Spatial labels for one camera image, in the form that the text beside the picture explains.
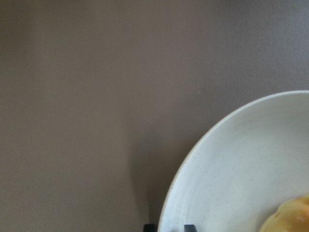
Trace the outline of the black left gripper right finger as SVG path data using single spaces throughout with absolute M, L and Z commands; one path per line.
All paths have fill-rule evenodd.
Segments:
M 196 227 L 193 224 L 184 225 L 184 232 L 196 232 Z

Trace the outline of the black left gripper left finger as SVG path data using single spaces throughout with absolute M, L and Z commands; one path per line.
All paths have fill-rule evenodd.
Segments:
M 144 224 L 144 232 L 156 232 L 155 224 Z

